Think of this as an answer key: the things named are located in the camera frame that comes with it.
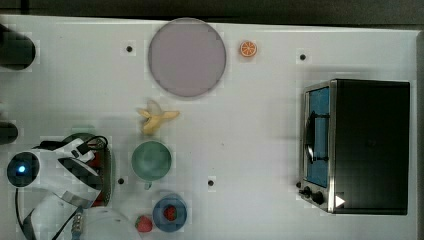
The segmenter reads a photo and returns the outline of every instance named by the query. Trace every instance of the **oven window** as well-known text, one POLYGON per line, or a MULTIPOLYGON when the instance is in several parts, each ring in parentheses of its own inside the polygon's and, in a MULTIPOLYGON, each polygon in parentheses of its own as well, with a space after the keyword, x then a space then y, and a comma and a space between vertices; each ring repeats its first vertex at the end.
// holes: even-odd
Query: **oven window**
POLYGON ((306 180, 327 187, 328 179, 328 123, 330 116, 330 90, 322 88, 309 92, 307 133, 309 145, 306 180))

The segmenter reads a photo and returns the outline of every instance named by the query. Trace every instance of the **blue light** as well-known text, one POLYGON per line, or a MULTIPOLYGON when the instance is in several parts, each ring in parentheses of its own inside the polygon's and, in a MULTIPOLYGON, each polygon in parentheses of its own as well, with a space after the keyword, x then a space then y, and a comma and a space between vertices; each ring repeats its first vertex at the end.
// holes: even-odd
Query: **blue light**
POLYGON ((25 167, 24 167, 24 166, 20 166, 20 167, 18 168, 18 171, 19 171, 20 173, 25 172, 25 167))

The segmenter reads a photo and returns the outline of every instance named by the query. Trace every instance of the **blue bowl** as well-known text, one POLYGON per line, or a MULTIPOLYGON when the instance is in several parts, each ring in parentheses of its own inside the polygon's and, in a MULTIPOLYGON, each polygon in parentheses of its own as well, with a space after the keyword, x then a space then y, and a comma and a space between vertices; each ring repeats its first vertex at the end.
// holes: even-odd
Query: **blue bowl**
POLYGON ((187 208, 184 200, 176 194, 168 195, 156 203, 153 209, 153 222, 164 232, 175 232, 182 228, 187 220, 187 208), (174 221, 169 221, 164 216, 164 211, 169 206, 176 208, 177 216, 174 221))

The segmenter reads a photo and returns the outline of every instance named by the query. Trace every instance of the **oven door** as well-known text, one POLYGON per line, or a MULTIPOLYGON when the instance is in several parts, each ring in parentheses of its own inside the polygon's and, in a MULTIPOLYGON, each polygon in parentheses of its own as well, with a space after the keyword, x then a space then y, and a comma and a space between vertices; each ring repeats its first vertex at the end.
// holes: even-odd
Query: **oven door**
POLYGON ((334 92, 336 81, 315 85, 305 90, 304 129, 303 129, 303 169, 302 198, 332 212, 334 206, 334 176, 331 170, 333 162, 332 121, 334 121, 334 92), (323 201, 315 201, 314 196, 322 194, 323 201))

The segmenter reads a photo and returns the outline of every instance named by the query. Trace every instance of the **small fruit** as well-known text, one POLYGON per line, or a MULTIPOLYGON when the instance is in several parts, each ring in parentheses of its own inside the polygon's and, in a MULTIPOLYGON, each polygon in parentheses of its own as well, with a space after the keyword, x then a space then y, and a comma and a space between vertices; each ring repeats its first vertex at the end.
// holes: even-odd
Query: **small fruit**
POLYGON ((240 45, 240 53, 243 57, 253 57, 257 52, 258 47, 251 41, 244 41, 240 45))
POLYGON ((174 206, 169 206, 163 211, 163 216, 172 222, 177 218, 177 209, 174 206))
POLYGON ((135 222, 135 227, 139 232, 150 232, 153 229, 153 223, 150 218, 146 216, 140 216, 135 222))

